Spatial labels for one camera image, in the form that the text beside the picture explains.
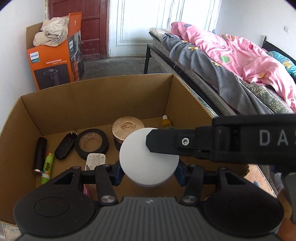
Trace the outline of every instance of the white door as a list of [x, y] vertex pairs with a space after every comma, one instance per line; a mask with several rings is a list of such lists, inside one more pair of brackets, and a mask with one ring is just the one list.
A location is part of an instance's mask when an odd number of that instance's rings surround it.
[[152, 42], [149, 29], [170, 29], [172, 22], [188, 22], [208, 30], [219, 0], [111, 0], [109, 55], [144, 55]]

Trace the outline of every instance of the black tape roll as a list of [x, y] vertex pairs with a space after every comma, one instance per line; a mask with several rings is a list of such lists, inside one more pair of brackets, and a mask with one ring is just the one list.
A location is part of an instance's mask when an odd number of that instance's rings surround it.
[[[96, 149], [87, 150], [83, 146], [89, 139], [97, 139], [100, 142], [100, 146]], [[106, 154], [109, 149], [109, 142], [105, 132], [99, 129], [88, 129], [81, 132], [75, 140], [75, 150], [78, 155], [86, 160], [89, 153], [102, 153]]]

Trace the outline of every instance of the car key fob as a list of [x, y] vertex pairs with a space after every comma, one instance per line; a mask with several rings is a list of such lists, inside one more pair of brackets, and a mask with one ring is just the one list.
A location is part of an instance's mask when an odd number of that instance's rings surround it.
[[63, 138], [63, 140], [61, 141], [61, 143], [58, 145], [58, 147], [54, 152], [54, 156], [56, 157], [56, 159], [61, 160], [67, 156], [70, 149], [74, 145], [76, 138], [77, 138], [77, 132], [74, 133], [73, 131], [71, 131], [71, 133], [67, 134]]

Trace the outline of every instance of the red door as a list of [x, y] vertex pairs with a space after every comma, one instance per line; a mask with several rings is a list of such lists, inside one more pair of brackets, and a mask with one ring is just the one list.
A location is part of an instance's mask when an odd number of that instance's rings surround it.
[[49, 0], [49, 18], [82, 12], [83, 59], [106, 58], [107, 0]]

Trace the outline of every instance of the small glass bottle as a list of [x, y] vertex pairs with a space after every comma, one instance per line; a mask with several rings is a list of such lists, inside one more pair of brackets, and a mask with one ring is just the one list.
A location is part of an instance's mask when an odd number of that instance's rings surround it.
[[175, 129], [171, 123], [171, 121], [168, 119], [167, 115], [163, 116], [163, 120], [161, 122], [162, 129]]

